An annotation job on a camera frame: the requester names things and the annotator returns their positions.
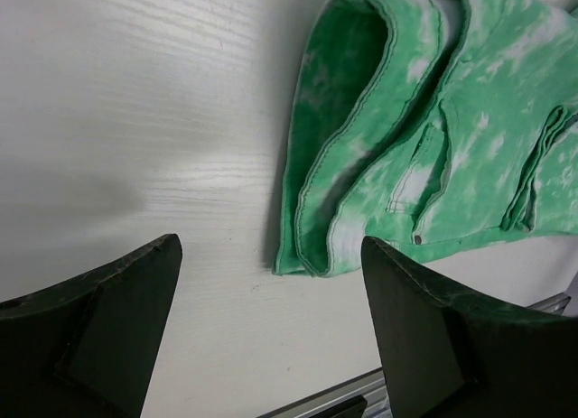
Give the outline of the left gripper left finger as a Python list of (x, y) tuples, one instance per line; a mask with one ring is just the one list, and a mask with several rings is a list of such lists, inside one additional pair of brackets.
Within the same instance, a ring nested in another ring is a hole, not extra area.
[(166, 234), (1, 304), (3, 417), (141, 415), (182, 265)]

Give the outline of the green white tie-dye trousers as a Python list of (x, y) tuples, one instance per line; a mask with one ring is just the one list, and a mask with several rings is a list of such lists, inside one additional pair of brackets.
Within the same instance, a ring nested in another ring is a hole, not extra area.
[(577, 231), (577, 14), (541, 0), (329, 0), (303, 53), (275, 274)]

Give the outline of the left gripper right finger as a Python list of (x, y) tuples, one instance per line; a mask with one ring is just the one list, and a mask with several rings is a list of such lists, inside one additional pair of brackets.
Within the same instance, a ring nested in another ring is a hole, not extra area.
[(574, 417), (577, 321), (480, 293), (365, 237), (362, 273), (395, 417)]

